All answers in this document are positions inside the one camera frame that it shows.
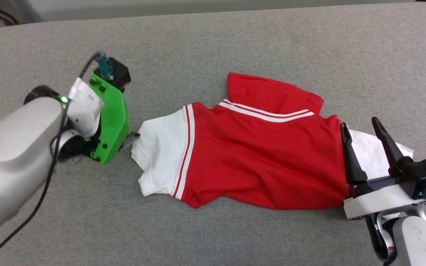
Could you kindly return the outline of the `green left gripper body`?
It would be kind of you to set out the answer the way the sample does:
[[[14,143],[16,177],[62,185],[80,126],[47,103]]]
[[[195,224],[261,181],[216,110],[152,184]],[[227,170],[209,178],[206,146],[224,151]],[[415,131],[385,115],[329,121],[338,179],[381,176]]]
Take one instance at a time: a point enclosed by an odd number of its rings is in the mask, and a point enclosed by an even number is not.
[[[128,109],[123,92],[97,74],[91,76],[89,86],[104,102],[97,131],[90,138],[90,157],[106,165],[114,160],[130,133]]]

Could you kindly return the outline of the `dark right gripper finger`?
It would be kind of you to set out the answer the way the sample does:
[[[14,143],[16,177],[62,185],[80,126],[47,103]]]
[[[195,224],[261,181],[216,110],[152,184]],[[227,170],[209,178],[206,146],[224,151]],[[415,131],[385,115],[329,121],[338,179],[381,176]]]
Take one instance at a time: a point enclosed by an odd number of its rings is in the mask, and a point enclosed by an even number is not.
[[[341,140],[346,182],[349,185],[365,183],[368,177],[365,171],[360,167],[360,163],[352,147],[353,138],[346,123],[341,123]]]
[[[407,162],[413,162],[409,156],[404,156],[392,136],[387,132],[380,119],[372,117],[372,126],[377,138],[381,141],[387,161],[389,163],[389,175],[391,177],[401,176],[403,165]]]

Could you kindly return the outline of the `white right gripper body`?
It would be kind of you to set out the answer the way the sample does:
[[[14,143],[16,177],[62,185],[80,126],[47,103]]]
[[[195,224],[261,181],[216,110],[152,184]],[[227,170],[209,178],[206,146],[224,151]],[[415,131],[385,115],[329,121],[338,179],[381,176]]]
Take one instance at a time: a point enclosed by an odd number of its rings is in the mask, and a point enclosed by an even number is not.
[[[391,214],[401,212],[401,208],[419,204],[425,199],[414,198],[402,188],[399,181],[392,177],[380,177],[365,183],[350,185],[350,197],[344,201],[347,219],[391,210]]]

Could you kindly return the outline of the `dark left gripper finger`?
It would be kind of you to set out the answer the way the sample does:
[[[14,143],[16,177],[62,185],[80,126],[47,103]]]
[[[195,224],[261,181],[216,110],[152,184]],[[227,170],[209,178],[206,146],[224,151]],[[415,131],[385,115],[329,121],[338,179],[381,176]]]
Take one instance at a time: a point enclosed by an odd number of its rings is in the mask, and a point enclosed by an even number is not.
[[[131,132],[127,135],[127,137],[125,138],[125,140],[122,143],[121,149],[127,149],[132,147],[132,144],[137,141],[140,138],[140,133],[139,132]]]

